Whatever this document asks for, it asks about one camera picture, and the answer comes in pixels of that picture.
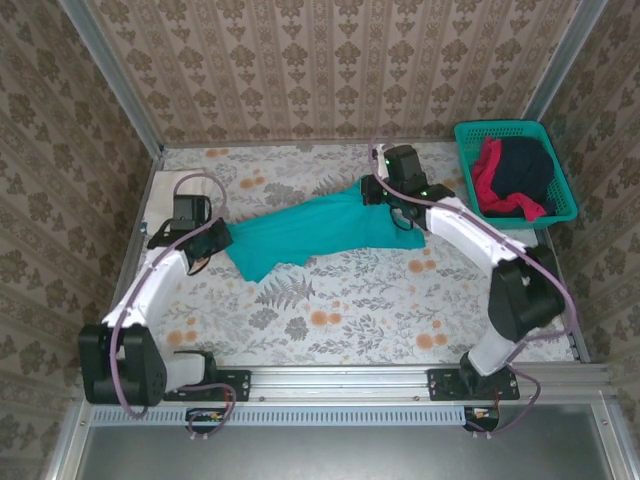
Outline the grey metal panel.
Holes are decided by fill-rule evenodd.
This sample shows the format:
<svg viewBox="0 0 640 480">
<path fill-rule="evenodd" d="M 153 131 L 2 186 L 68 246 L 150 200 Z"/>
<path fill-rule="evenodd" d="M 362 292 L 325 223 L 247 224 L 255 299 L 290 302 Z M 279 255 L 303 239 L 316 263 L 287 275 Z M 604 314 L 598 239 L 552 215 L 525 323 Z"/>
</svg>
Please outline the grey metal panel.
<svg viewBox="0 0 640 480">
<path fill-rule="evenodd" d="M 620 411 L 538 406 L 492 437 L 460 427 L 226 427 L 65 420 L 45 480 L 640 480 Z"/>
</svg>

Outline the aluminium mounting rail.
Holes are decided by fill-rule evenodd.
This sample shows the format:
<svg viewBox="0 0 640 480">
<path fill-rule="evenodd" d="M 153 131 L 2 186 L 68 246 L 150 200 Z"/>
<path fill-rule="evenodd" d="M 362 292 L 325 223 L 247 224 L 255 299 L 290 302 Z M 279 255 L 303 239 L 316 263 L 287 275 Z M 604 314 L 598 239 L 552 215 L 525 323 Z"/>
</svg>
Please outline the aluminium mounting rail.
<svg viewBox="0 0 640 480">
<path fill-rule="evenodd" d="M 250 370 L 251 389 L 247 402 L 258 403 L 447 403 L 471 404 L 489 401 L 432 401 L 427 371 L 459 368 L 457 365 L 382 366 L 244 366 L 220 369 Z M 537 397 L 542 403 L 588 403 L 612 396 L 613 389 L 602 365 L 582 363 L 529 363 L 509 370 L 519 386 L 519 400 Z"/>
</svg>

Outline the navy t-shirt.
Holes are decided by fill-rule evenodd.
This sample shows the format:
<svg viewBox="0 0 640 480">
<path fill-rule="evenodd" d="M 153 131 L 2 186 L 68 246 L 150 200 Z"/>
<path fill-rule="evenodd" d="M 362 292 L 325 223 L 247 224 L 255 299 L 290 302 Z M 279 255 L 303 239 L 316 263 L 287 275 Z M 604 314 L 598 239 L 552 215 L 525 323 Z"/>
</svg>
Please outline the navy t-shirt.
<svg viewBox="0 0 640 480">
<path fill-rule="evenodd" d="M 513 136 L 494 141 L 500 147 L 491 190 L 502 201 L 518 201 L 505 215 L 523 215 L 527 221 L 553 215 L 556 203 L 547 198 L 554 179 L 554 161 L 540 140 Z"/>
</svg>

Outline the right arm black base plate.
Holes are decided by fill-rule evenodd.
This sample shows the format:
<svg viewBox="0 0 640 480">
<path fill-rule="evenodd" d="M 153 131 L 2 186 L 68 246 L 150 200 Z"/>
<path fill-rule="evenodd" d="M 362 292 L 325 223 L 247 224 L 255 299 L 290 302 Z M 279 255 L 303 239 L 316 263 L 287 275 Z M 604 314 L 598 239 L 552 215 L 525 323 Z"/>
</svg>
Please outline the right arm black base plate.
<svg viewBox="0 0 640 480">
<path fill-rule="evenodd" d="M 460 368 L 430 369 L 427 380 L 432 401 L 520 399 L 518 382 L 508 368 L 487 377 Z"/>
</svg>

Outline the floral table cover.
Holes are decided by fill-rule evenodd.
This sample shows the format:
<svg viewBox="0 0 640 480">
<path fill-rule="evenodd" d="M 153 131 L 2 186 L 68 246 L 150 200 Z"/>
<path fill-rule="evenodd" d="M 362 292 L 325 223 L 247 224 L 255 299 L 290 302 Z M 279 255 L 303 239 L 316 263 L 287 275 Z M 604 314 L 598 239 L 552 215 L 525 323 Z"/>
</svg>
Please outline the floral table cover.
<svg viewBox="0 0 640 480">
<path fill-rule="evenodd" d="M 365 144 L 168 149 L 165 170 L 203 169 L 239 223 L 352 186 Z M 444 239 L 413 250 L 360 249 L 243 279 L 225 254 L 179 283 L 151 324 L 162 347 L 224 366 L 455 363 L 488 327 L 490 281 Z"/>
</svg>

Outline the teal plastic basket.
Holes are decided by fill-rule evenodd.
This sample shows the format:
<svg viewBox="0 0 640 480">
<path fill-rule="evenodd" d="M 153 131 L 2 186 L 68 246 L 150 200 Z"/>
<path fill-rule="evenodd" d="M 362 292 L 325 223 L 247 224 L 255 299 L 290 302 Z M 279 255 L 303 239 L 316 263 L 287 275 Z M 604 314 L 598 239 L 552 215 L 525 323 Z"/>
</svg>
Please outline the teal plastic basket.
<svg viewBox="0 0 640 480">
<path fill-rule="evenodd" d="M 527 120 L 468 121 L 456 125 L 454 134 L 471 208 L 480 218 L 500 229 L 541 229 L 559 222 L 575 219 L 578 213 L 575 200 L 550 138 L 540 123 Z M 556 210 L 553 215 L 546 215 L 533 222 L 527 222 L 523 218 L 493 218 L 485 217 L 481 214 L 472 185 L 471 169 L 480 156 L 483 141 L 487 136 L 498 139 L 524 136 L 541 141 L 554 161 L 554 179 L 547 190 L 547 198 L 556 203 Z"/>
</svg>

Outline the white folded cloth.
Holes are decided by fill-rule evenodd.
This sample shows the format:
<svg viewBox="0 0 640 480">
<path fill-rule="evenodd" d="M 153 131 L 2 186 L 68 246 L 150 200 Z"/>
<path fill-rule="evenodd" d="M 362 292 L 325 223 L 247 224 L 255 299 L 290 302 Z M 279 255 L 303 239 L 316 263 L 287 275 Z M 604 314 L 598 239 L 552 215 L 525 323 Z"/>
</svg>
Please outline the white folded cloth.
<svg viewBox="0 0 640 480">
<path fill-rule="evenodd" d="M 202 174 L 203 169 L 158 171 L 154 175 L 151 191 L 143 220 L 149 229 L 157 228 L 165 220 L 172 217 L 173 196 L 176 184 L 184 177 Z M 192 177 L 186 180 L 179 190 L 182 194 L 206 195 L 206 182 L 203 177 Z"/>
</svg>

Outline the red t-shirt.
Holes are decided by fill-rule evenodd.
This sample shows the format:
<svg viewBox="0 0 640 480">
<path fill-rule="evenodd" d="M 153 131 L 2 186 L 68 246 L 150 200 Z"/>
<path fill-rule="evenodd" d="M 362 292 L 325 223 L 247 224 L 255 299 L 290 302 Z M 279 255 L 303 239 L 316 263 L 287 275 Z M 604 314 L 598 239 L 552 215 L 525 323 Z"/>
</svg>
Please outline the red t-shirt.
<svg viewBox="0 0 640 480">
<path fill-rule="evenodd" d="M 518 201 L 512 203 L 511 201 L 499 200 L 491 190 L 491 180 L 500 155 L 500 147 L 494 144 L 495 140 L 498 138 L 487 136 L 484 139 L 480 156 L 471 169 L 472 185 L 478 208 L 485 217 L 523 218 L 527 221 L 523 215 L 505 215 L 505 212 L 509 213 L 518 206 Z"/>
</svg>

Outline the teal t-shirt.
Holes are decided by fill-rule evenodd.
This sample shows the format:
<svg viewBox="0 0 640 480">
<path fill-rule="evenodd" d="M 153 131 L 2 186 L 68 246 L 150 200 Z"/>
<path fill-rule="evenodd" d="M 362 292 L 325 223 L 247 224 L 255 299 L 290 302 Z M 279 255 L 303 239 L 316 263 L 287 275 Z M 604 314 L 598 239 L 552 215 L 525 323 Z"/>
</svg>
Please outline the teal t-shirt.
<svg viewBox="0 0 640 480">
<path fill-rule="evenodd" d="M 246 281 L 263 280 L 277 265 L 363 248 L 421 249 L 424 234 L 400 228 L 384 204 L 365 206 L 360 184 L 228 226 L 226 253 Z"/>
</svg>

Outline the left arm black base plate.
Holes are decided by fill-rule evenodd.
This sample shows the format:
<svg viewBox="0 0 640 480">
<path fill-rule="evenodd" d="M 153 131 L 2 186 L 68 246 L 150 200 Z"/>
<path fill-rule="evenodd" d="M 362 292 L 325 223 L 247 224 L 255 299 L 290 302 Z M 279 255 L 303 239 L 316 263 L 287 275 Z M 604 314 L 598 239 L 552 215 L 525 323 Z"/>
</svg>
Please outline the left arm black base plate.
<svg viewBox="0 0 640 480">
<path fill-rule="evenodd" d="M 250 370 L 218 369 L 213 374 L 206 374 L 204 379 L 193 385 L 186 385 L 166 393 L 164 401 L 173 402 L 223 402 L 232 399 L 232 393 L 212 384 L 225 384 L 236 393 L 237 402 L 247 402 L 251 389 Z"/>
</svg>

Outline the black electronics board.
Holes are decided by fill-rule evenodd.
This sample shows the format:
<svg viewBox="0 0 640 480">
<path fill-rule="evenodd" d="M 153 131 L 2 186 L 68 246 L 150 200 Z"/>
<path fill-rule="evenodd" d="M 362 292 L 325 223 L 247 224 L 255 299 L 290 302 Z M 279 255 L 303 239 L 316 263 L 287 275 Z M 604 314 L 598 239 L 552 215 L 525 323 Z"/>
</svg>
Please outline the black electronics board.
<svg viewBox="0 0 640 480">
<path fill-rule="evenodd" d="M 221 423 L 226 415 L 226 409 L 218 408 L 193 408 L 185 413 L 185 428 L 195 436 L 207 436 L 211 434 Z"/>
<path fill-rule="evenodd" d="M 463 428 L 470 432 L 493 432 L 500 421 L 498 407 L 465 407 Z"/>
</svg>

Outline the aluminium frame post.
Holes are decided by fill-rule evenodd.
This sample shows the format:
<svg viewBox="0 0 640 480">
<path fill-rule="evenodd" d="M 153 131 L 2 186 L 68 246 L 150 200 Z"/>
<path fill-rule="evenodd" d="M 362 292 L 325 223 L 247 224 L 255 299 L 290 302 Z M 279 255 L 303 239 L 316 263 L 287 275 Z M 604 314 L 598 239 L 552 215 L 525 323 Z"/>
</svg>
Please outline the aluminium frame post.
<svg viewBox="0 0 640 480">
<path fill-rule="evenodd" d="M 124 64 L 117 58 L 87 0 L 59 1 L 146 150 L 157 160 L 161 156 L 163 142 L 145 112 L 139 95 L 127 78 Z"/>
<path fill-rule="evenodd" d="M 608 0 L 580 0 L 573 18 L 524 109 L 521 116 L 523 120 L 541 121 L 607 3 Z"/>
</svg>

